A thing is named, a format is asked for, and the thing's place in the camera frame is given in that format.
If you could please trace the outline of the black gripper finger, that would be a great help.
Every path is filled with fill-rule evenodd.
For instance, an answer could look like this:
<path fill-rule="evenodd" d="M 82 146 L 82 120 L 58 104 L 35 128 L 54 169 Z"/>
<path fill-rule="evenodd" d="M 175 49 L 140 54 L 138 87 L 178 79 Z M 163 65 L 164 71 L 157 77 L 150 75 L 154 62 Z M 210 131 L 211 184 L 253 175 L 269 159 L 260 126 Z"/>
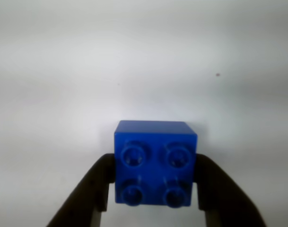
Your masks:
<path fill-rule="evenodd" d="M 197 184 L 198 207 L 208 227 L 264 227 L 251 199 L 212 159 L 196 155 L 193 181 Z"/>
<path fill-rule="evenodd" d="M 107 211 L 109 184 L 115 182 L 114 154 L 101 156 L 81 179 L 49 227 L 99 227 Z"/>

